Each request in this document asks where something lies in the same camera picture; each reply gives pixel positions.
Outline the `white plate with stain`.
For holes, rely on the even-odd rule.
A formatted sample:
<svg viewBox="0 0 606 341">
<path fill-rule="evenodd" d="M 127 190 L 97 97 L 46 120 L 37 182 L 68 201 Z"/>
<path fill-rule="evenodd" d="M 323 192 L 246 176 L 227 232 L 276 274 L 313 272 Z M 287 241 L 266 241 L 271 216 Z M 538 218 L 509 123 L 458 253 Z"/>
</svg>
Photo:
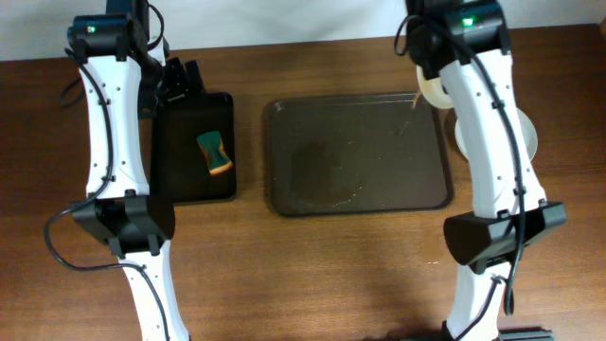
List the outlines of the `white plate with stain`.
<svg viewBox="0 0 606 341">
<path fill-rule="evenodd" d="M 533 160 L 538 151 L 539 143 L 536 128 L 530 118 L 521 109 L 517 109 L 517 113 L 518 118 L 520 120 L 528 157 L 530 160 Z M 462 130 L 458 121 L 455 123 L 454 126 L 454 137 L 458 149 L 465 158 L 468 158 L 468 154 L 462 137 Z"/>
</svg>

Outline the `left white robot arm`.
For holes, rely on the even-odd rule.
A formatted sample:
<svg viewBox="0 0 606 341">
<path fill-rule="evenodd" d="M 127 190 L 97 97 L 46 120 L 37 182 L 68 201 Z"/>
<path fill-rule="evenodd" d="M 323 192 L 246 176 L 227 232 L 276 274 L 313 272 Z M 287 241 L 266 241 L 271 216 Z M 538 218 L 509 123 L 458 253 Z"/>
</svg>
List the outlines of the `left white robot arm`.
<svg viewBox="0 0 606 341">
<path fill-rule="evenodd" d="M 150 35 L 147 1 L 109 1 L 67 30 L 67 55 L 85 90 L 90 137 L 86 199 L 70 214 L 110 249 L 124 272 L 145 340 L 188 340 L 170 270 L 175 216 L 153 196 L 141 156 L 139 117 L 154 113 L 165 77 L 168 44 Z"/>
</svg>

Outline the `large brown tray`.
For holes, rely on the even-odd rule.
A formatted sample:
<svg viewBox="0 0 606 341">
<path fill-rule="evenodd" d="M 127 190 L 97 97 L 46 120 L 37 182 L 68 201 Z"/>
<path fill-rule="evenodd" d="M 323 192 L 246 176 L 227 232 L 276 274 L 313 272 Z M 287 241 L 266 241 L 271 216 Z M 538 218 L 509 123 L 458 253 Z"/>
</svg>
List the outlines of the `large brown tray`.
<svg viewBox="0 0 606 341">
<path fill-rule="evenodd" d="M 440 115 L 412 93 L 265 109 L 267 194 L 283 217 L 439 210 L 455 191 Z"/>
</svg>

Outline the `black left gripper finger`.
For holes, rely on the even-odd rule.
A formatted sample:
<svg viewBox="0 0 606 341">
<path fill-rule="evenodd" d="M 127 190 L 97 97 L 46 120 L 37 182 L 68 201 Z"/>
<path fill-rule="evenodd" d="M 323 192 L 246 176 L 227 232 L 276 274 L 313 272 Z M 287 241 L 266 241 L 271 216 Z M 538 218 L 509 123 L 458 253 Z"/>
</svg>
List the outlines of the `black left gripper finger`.
<svg viewBox="0 0 606 341">
<path fill-rule="evenodd" d="M 205 84 L 196 61 L 185 63 L 185 69 L 188 79 L 188 90 L 191 95 L 204 95 L 206 93 Z"/>
<path fill-rule="evenodd" d="M 187 94 L 187 74 L 179 58 L 167 60 L 164 67 L 164 99 L 175 101 Z"/>
</svg>

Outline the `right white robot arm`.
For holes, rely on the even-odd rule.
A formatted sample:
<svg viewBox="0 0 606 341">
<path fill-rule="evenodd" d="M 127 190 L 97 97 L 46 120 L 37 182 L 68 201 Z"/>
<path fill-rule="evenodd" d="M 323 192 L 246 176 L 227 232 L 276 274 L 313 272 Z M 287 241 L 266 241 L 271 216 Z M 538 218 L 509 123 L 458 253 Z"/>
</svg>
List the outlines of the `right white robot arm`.
<svg viewBox="0 0 606 341">
<path fill-rule="evenodd" d="M 408 1 L 395 45 L 424 80 L 450 98 L 466 146 L 472 211 L 444 222 L 457 263 L 454 305 L 440 340 L 551 340 L 538 329 L 501 332 L 514 312 L 513 283 L 526 247 L 566 221 L 533 170 L 512 85 L 512 56 L 501 5 L 485 1 Z"/>
</svg>

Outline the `small black tray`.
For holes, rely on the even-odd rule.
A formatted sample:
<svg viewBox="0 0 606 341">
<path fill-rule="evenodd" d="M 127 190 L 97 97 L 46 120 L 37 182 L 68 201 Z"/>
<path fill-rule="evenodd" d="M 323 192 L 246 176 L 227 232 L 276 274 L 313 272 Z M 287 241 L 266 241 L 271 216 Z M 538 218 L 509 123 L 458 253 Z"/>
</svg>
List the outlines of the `small black tray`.
<svg viewBox="0 0 606 341">
<path fill-rule="evenodd" d="M 234 167 L 211 176 L 197 143 L 219 131 Z M 234 103 L 225 92 L 176 100 L 154 119 L 151 140 L 151 192 L 176 205 L 229 201 L 237 192 Z"/>
</svg>

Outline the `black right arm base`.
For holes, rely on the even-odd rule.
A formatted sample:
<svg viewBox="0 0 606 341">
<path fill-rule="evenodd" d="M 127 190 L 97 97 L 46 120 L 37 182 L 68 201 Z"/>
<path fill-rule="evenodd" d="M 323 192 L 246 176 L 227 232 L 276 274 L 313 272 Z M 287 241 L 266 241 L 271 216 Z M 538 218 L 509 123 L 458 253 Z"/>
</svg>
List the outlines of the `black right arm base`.
<svg viewBox="0 0 606 341">
<path fill-rule="evenodd" d="M 541 328 L 513 329 L 499 332 L 495 326 L 479 323 L 464 330 L 464 341 L 555 341 L 555 335 L 550 330 Z"/>
</svg>

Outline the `green and orange sponge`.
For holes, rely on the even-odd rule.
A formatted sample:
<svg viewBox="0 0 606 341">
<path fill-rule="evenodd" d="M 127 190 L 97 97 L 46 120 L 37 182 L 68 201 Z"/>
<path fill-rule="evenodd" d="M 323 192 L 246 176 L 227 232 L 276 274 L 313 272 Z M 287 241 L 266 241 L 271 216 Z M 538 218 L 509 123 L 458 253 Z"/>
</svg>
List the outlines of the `green and orange sponge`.
<svg viewBox="0 0 606 341">
<path fill-rule="evenodd" d="M 197 143 L 211 176 L 225 173 L 234 167 L 233 161 L 225 151 L 223 139 L 219 131 L 199 135 Z"/>
</svg>

